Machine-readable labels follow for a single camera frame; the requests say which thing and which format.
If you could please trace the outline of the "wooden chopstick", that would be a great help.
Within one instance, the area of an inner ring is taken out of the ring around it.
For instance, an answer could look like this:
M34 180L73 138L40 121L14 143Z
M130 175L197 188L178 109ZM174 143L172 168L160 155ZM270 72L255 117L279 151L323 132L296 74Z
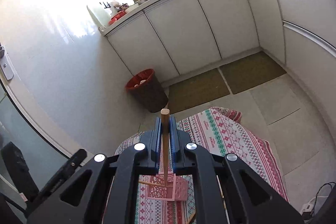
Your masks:
M157 184L153 182L148 182L148 181L138 181L139 184L145 184L145 185L150 185L150 186L157 186L157 187L164 187L164 188L173 188L173 185L167 185L167 184Z
M162 128L162 153L163 153L163 178L164 184L167 186L168 170L169 170L169 121L170 110L161 110L161 128Z

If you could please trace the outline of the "pink perforated utensil basket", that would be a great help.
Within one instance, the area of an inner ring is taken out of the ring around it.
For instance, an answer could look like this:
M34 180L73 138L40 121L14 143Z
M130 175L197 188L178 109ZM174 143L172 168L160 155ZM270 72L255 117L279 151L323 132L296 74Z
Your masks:
M157 184L164 184L163 174L156 176L147 176L144 181L153 182ZM173 185L173 188L164 188L157 186L145 185L145 196L151 200L159 201L187 201L189 183L182 176L169 173L167 185Z

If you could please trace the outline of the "white kitchen cabinet run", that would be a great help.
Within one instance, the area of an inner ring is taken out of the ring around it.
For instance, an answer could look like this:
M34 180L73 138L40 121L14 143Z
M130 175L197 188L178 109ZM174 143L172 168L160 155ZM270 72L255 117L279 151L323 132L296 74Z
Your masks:
M164 82L258 48L285 61L285 22L335 45L335 0L149 0L104 34L131 74Z

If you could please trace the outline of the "patterned red green tablecloth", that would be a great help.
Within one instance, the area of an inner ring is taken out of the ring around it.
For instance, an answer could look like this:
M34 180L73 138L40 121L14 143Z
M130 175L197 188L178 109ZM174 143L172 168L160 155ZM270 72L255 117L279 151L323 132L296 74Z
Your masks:
M240 124L239 111L211 107L177 122L179 130L189 133L191 140L211 153L224 156L235 153L255 170L282 197L284 183L267 141L256 137ZM194 189L191 176L188 199L182 202L151 200L145 196L147 185L139 185L135 223L195 223Z

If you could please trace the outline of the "dark bin with red liner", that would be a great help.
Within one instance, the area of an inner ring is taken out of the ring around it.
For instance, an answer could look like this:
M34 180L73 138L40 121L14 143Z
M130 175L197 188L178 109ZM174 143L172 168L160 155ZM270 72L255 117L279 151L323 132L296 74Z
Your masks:
M161 111L168 103L168 97L154 69L145 69L133 76L125 85L125 89L151 113Z

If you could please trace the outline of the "left olive floor mat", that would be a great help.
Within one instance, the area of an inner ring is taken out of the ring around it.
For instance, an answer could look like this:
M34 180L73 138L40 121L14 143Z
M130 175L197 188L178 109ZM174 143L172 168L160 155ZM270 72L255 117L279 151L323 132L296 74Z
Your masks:
M213 69L169 87L171 114L227 96L230 91L218 71Z

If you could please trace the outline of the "olive floor mat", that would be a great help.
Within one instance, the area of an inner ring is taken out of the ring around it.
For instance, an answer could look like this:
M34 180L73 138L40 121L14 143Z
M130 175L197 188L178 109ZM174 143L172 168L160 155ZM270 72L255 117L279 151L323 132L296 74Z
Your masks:
M286 74L286 71L264 52L258 52L223 65L220 70L233 94Z
M169 87L171 114L227 96L230 91L218 71L213 69Z

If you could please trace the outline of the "right olive floor mat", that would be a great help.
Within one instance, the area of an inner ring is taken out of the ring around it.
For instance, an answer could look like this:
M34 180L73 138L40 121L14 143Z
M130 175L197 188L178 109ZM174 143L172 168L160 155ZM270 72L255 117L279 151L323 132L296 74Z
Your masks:
M233 94L286 74L286 71L264 52L258 52L223 65L220 70Z

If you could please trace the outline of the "red items on counter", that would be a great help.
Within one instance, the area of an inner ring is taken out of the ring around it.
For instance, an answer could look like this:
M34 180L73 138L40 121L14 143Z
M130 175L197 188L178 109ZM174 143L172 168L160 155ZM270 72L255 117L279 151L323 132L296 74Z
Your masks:
M108 25L111 26L115 22L117 22L120 18L126 15L126 11L120 11L116 15L112 16L110 21L108 22Z

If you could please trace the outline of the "white power strip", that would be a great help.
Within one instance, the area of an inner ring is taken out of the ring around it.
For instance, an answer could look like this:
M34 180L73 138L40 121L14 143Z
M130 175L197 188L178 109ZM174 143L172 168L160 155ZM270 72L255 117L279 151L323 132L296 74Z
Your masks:
M301 216L304 221L308 221L314 216L315 206L319 196L312 198L308 203L305 203L301 208Z

